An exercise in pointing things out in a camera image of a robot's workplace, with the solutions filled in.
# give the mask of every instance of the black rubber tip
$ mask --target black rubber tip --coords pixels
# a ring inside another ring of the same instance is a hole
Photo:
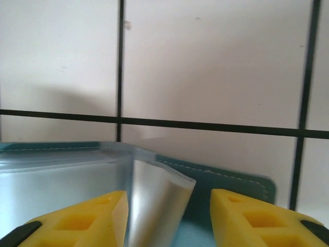
[[[329,246],[329,229],[325,228],[323,225],[319,225],[308,220],[301,220],[300,222]]]
[[[42,226],[42,223],[40,221],[33,221],[15,228],[5,237],[0,239],[0,247],[18,247],[25,239],[31,236],[40,226]]]

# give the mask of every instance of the black grid line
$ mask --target black grid line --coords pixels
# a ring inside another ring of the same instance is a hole
[[[313,0],[312,13],[311,13],[310,25],[309,25],[307,55],[305,61],[303,93],[302,93],[300,114],[299,114],[298,128],[301,131],[305,130],[306,128],[308,104],[309,104],[313,65],[314,65],[314,54],[316,49],[318,24],[320,18],[320,8],[321,8],[321,0]],[[298,190],[299,190],[300,175],[301,175],[302,161],[303,161],[302,160],[303,147],[304,147],[304,137],[299,136],[297,138],[297,144],[295,149],[293,179],[291,180],[292,182],[291,182],[290,203],[289,203],[289,208],[291,210],[296,210],[297,207]]]
[[[316,38],[318,33],[320,10],[321,10],[321,0],[313,0],[312,13],[310,16],[309,33],[308,33],[307,55],[305,59],[299,124],[298,124],[298,128],[296,129],[122,117],[125,0],[119,0],[116,116],[17,111],[17,110],[4,110],[4,109],[0,110],[0,115],[113,123],[117,125],[116,128],[117,142],[121,141],[122,125],[155,126],[155,127],[180,128],[180,129],[192,129],[192,130],[222,131],[222,132],[296,137],[297,141],[295,148],[294,171],[291,180],[292,182],[291,182],[290,203],[289,203],[289,208],[292,210],[296,210],[298,190],[300,184],[300,174],[302,170],[304,140],[305,138],[329,139],[329,131],[306,129],[310,91],[312,88],[311,87],[312,73],[313,73],[313,64],[314,64],[314,55],[316,49]]]
[[[124,48],[124,0],[119,0],[119,39],[118,39],[118,72],[117,72],[117,117],[122,116],[122,80],[123,80],[123,48]],[[116,140],[121,141],[122,124],[117,123]]]

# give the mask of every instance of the white wall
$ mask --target white wall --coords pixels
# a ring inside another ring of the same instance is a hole
[[[296,128],[310,7],[311,0],[127,0],[124,116]],[[329,130],[328,11],[324,1],[307,125],[316,130]],[[0,1],[2,109],[115,115],[117,19],[115,0]],[[107,123],[1,121],[7,142],[115,136]],[[123,126],[123,141],[270,176],[278,204],[288,205],[293,137]],[[329,141],[308,139],[305,150],[299,209],[329,224]]]

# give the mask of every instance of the black metal grid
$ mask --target black metal grid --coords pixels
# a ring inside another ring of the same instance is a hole
[[[53,112],[16,111],[16,110],[4,110],[4,109],[0,109],[0,115],[113,123],[117,125],[116,128],[117,142],[121,141],[122,125],[157,126],[157,127],[168,127],[168,128],[193,129],[193,130],[210,130],[210,131],[224,131],[224,132],[238,132],[238,133],[296,137],[297,142],[295,149],[294,172],[293,172],[292,183],[291,183],[290,204],[289,204],[290,209],[296,210],[299,183],[300,183],[300,174],[302,169],[304,140],[305,138],[329,139],[329,131],[306,129],[308,104],[309,104],[309,97],[310,97],[311,84],[312,84],[313,63],[314,63],[314,55],[315,55],[316,40],[318,33],[318,23],[319,23],[320,10],[321,10],[321,0],[313,0],[313,4],[312,4],[312,13],[310,16],[309,33],[308,33],[307,56],[305,59],[305,68],[304,68],[303,91],[302,91],[302,98],[300,105],[299,124],[297,129],[122,117],[124,9],[125,9],[125,0],[119,0],[117,114],[115,117],[53,113]]]

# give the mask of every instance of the yellow foam block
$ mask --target yellow foam block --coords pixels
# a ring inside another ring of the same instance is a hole
[[[227,190],[212,190],[210,216],[218,247],[327,247],[300,222],[315,219]]]
[[[125,191],[115,191],[40,217],[20,247],[121,247],[128,217]]]

